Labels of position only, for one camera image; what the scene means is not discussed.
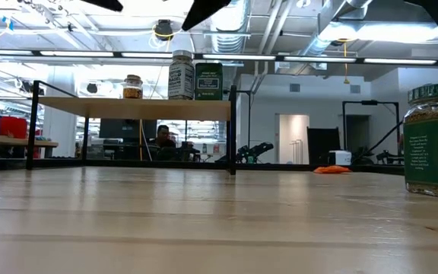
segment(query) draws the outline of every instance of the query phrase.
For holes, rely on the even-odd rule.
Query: spice jar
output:
[[[168,99],[191,100],[194,98],[194,74],[192,53],[186,50],[173,52],[168,73]]]
[[[438,84],[408,92],[404,120],[407,190],[438,196]]]
[[[143,81],[137,75],[128,75],[123,85],[122,96],[126,99],[143,99]]]

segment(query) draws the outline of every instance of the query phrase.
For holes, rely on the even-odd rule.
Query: wooden shelf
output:
[[[41,97],[40,103],[89,118],[230,120],[229,101]]]
[[[7,136],[0,136],[0,145],[27,146],[28,139],[16,139],[16,138],[9,138]],[[59,143],[35,140],[35,146],[42,148],[56,148],[59,146]]]

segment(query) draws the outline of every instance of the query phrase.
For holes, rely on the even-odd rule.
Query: green lid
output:
[[[438,98],[438,84],[426,84],[408,92],[409,103],[430,98]]]

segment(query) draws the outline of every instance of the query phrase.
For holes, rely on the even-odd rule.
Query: white door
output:
[[[308,164],[307,127],[309,117],[297,114],[276,114],[276,163]]]

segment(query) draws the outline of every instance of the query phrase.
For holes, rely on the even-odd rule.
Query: green box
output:
[[[195,65],[195,99],[222,100],[222,64],[199,63]]]

